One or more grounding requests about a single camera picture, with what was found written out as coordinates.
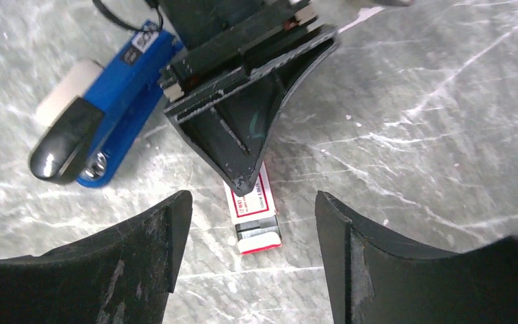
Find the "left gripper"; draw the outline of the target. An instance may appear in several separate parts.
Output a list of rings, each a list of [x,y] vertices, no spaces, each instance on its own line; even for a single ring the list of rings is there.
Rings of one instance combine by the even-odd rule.
[[[283,108],[339,47],[309,1],[160,1],[187,51],[161,70],[164,113],[239,196],[258,179]]]

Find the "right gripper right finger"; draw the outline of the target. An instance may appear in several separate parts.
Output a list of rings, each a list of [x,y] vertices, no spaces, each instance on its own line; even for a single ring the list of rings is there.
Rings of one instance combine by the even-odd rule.
[[[323,191],[315,216],[335,323],[518,323],[518,235],[451,252]]]

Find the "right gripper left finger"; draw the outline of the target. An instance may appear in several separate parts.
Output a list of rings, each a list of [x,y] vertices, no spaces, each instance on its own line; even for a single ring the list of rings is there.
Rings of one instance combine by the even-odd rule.
[[[161,323],[191,219],[180,190],[43,255],[0,259],[0,323]]]

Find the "red white staple box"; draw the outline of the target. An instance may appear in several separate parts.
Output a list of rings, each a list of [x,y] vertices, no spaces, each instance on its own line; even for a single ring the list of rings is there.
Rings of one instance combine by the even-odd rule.
[[[282,246],[277,209],[266,166],[263,163],[253,190],[237,196],[224,185],[231,222],[240,254],[252,254]]]

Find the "blue stapler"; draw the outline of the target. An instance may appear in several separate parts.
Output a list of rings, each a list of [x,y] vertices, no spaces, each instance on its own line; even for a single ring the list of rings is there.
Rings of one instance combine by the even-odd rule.
[[[82,97],[46,127],[28,160],[42,181],[106,186],[163,96],[159,70],[183,49],[174,34],[146,20]]]

